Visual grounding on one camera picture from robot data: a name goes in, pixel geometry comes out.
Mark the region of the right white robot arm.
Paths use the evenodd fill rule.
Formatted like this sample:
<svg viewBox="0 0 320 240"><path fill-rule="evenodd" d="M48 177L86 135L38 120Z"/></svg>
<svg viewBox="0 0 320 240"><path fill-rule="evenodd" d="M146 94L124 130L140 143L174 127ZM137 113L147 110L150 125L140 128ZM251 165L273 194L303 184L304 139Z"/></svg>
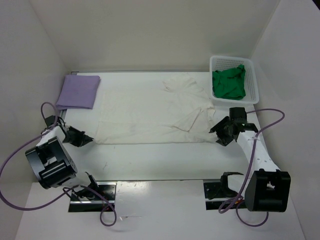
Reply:
<svg viewBox="0 0 320 240"><path fill-rule="evenodd" d="M260 138L262 132L274 124L258 129L248 121L247 114L244 107L231 107L229 115L210 129L216 134L218 144L226 147L236 142L248 160L248 169L240 181L239 190L231 179L219 184L223 196L230 197L235 192L236 196L223 202L218 211L225 213L243 197L250 212L283 213L288 205L291 176L273 162Z"/></svg>

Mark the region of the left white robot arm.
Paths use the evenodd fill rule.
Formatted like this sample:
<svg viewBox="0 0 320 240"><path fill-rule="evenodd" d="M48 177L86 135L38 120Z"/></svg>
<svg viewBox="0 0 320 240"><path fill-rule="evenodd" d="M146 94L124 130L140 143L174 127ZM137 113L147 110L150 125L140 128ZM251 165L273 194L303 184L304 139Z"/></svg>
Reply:
<svg viewBox="0 0 320 240"><path fill-rule="evenodd" d="M94 177L84 172L76 177L78 169L64 144L80 148L94 141L72 126L66 125L61 117L53 115L44 119L46 129L40 142L25 152L25 156L40 185L45 188L75 187L73 194L78 199L94 200L100 194Z"/></svg>

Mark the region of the purple t shirt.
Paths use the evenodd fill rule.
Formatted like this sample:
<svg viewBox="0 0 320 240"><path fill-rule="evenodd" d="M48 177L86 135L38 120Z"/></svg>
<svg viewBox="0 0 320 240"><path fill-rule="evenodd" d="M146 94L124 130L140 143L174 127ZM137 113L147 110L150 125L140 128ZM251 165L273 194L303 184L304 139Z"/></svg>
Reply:
<svg viewBox="0 0 320 240"><path fill-rule="evenodd" d="M66 75L56 108L92 110L100 82L98 75Z"/></svg>

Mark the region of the cream t shirt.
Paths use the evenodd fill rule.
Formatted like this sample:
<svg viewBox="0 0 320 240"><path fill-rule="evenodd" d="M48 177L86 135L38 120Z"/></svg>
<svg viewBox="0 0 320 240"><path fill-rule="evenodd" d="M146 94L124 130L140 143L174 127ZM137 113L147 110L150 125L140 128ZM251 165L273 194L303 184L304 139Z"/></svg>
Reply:
<svg viewBox="0 0 320 240"><path fill-rule="evenodd" d="M95 142L100 145L213 143L215 107L188 74L160 88L106 90Z"/></svg>

